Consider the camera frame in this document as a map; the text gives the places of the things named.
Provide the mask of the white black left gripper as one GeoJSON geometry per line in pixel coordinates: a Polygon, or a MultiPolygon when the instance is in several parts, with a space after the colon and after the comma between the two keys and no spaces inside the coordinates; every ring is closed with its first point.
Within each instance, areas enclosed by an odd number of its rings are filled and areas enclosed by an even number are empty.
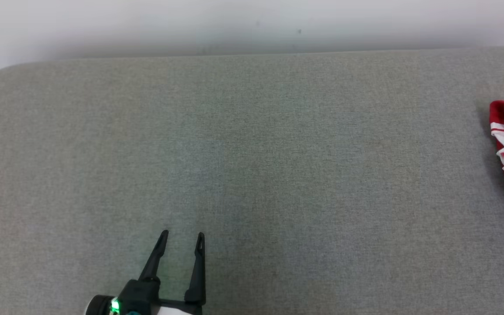
{"type": "MultiPolygon", "coordinates": [[[[160,282],[158,267],[163,257],[168,241],[169,231],[160,234],[154,249],[144,266],[139,281],[160,282]]],[[[205,235],[200,232],[194,251],[195,262],[192,270],[189,288],[185,292],[185,303],[180,301],[164,300],[161,305],[150,307],[130,307],[122,303],[118,297],[96,295],[85,309],[86,315],[201,315],[207,300],[206,290],[206,249],[205,235]]]]}

